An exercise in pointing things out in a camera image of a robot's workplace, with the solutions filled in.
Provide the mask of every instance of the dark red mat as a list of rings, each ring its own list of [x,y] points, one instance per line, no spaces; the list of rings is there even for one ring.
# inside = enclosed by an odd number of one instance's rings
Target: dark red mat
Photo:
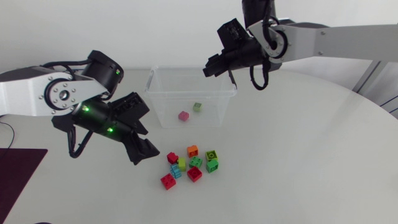
[[[0,149],[0,223],[46,153],[46,149]]]

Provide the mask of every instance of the wire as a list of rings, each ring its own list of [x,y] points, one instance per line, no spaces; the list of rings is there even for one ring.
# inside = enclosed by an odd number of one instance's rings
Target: wire
[[[271,35],[269,33],[269,19],[271,17],[271,10],[272,10],[272,1],[267,1],[265,5],[265,14],[264,18],[262,20],[262,34],[264,35],[265,40],[268,42],[268,44],[271,46],[273,50],[276,49],[277,43],[276,41],[272,41]]]
[[[9,124],[7,124],[7,123],[1,122],[1,121],[0,121],[0,123],[1,123],[1,124],[5,124],[5,125],[8,125],[8,126],[11,128],[11,130],[12,130],[12,139],[11,139],[10,145],[8,146],[8,149],[9,149],[9,148],[12,146],[12,144],[14,143],[14,138],[15,138],[15,131],[14,131],[14,128],[12,128],[12,126],[9,125]]]
[[[92,131],[88,131],[85,138],[83,141],[79,144],[78,149],[75,151],[75,144],[76,144],[76,128],[73,127],[69,132],[68,132],[68,147],[69,147],[69,156],[76,159],[77,157],[80,156],[80,154],[83,152],[84,148],[86,147],[86,144],[91,138],[91,135],[93,135]]]
[[[268,85],[268,73],[269,73],[269,69],[271,68],[271,63],[268,60],[268,58],[265,58],[262,61],[262,76],[264,77],[264,84],[263,86],[260,86],[257,84],[256,80],[254,79],[254,66],[250,66],[250,78],[251,78],[251,82],[253,83],[254,87],[257,90],[264,90],[267,85]]]
[[[73,72],[73,70],[72,70],[68,65],[61,65],[61,66],[63,66],[64,68],[66,68],[66,69],[68,70],[68,72],[69,72],[73,77],[75,77],[75,72]]]
[[[91,62],[91,59],[87,59],[87,60],[83,60],[83,61],[78,61],[78,62],[49,62],[49,63],[45,63],[44,65],[42,65],[42,67],[45,68],[49,68],[49,67],[54,67],[57,65],[68,65],[68,66],[72,66],[72,65],[86,65],[88,63]]]
[[[393,110],[390,111],[389,113],[392,113],[392,112],[394,112],[394,111],[396,111],[396,110],[398,110],[398,108],[393,109]]]
[[[269,17],[270,17],[273,21],[275,21],[277,25],[280,24],[278,18],[276,18],[275,16],[269,16]]]
[[[382,104],[382,105],[380,105],[380,106],[384,106],[384,105],[388,104],[390,101],[392,101],[392,100],[396,99],[397,97],[398,97],[398,96],[396,96],[396,97],[392,98],[391,100],[389,100],[389,101],[387,101],[387,102],[383,103],[383,104]]]

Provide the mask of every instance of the orange block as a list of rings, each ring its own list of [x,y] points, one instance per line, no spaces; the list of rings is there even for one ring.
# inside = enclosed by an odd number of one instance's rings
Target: orange block
[[[189,158],[191,158],[193,156],[197,156],[198,155],[198,146],[193,145],[193,146],[187,147],[187,152],[188,152]]]

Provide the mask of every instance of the table surface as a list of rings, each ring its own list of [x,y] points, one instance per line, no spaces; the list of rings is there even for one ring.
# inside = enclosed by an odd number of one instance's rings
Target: table surface
[[[148,70],[127,71],[114,99],[142,94]],[[398,121],[341,86],[272,72],[264,91],[236,71],[221,128],[163,129],[141,121],[160,155],[134,166],[124,146],[93,135],[78,159],[51,118],[6,116],[14,148],[49,151],[6,223],[398,223]],[[6,147],[11,132],[1,128]],[[78,129],[78,136],[85,131]],[[216,149],[220,167],[166,191],[166,155]]]

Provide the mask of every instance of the toy block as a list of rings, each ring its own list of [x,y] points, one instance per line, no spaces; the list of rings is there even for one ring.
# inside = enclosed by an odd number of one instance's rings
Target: toy block
[[[197,168],[200,168],[202,162],[203,162],[203,159],[200,159],[199,157],[194,156],[194,157],[192,157],[191,162],[189,162],[189,167],[192,168],[195,166]]]
[[[198,146],[193,145],[187,148],[188,152],[188,157],[191,158],[192,156],[197,156],[198,155]]]
[[[196,112],[200,112],[201,111],[201,103],[195,103],[193,105],[193,110]]]
[[[218,161],[218,157],[217,157],[217,153],[216,153],[216,151],[207,151],[206,152],[206,159],[207,159],[207,161],[210,161],[210,160],[212,160],[212,159],[215,159],[215,160],[217,160]]]
[[[181,112],[181,113],[178,115],[178,118],[179,118],[180,120],[182,120],[182,121],[187,121],[187,120],[189,119],[189,113],[183,111],[183,112]]]
[[[170,173],[176,179],[181,177],[180,168],[178,168],[177,164],[173,164],[173,165],[170,166]]]
[[[207,172],[212,173],[213,171],[218,169],[218,161],[215,159],[212,159],[210,161],[207,162],[206,164],[206,170]]]
[[[187,168],[185,167],[185,158],[179,157],[178,158],[178,168],[180,169],[180,171],[186,171]]]
[[[167,154],[167,160],[170,164],[175,164],[177,163],[178,156],[174,154],[174,152],[170,152],[169,154]]]
[[[166,188],[166,190],[170,189],[171,187],[173,187],[175,185],[175,179],[173,178],[173,176],[171,174],[167,174],[166,176],[161,178],[161,181],[162,181],[164,187]]]
[[[201,171],[197,167],[192,167],[188,170],[187,175],[193,182],[196,182],[201,177]]]

